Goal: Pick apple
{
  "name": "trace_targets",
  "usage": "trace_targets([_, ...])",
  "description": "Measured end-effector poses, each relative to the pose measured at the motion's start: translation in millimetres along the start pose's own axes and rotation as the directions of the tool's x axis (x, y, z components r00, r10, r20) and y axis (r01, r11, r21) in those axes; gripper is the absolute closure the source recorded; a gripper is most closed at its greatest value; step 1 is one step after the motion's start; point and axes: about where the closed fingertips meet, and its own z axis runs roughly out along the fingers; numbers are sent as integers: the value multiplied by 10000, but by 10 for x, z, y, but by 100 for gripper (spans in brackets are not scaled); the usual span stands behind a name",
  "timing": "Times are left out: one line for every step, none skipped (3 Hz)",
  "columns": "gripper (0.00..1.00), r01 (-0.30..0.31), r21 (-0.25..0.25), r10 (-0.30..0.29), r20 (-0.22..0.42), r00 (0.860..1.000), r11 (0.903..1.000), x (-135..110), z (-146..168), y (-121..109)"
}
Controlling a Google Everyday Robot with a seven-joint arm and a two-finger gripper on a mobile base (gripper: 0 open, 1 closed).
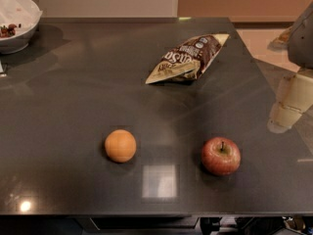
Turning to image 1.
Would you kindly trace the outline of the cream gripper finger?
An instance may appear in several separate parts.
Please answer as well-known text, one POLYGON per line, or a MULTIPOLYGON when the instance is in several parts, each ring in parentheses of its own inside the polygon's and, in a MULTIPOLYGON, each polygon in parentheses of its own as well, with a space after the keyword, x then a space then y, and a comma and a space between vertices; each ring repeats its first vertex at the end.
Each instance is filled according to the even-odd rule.
POLYGON ((285 75, 277 89, 276 102, 267 123, 268 129, 273 133, 288 131, 312 105, 313 70, 299 70, 285 75))
POLYGON ((291 35, 291 27, 286 28, 279 36, 270 42, 270 46, 276 49, 286 49, 291 35))

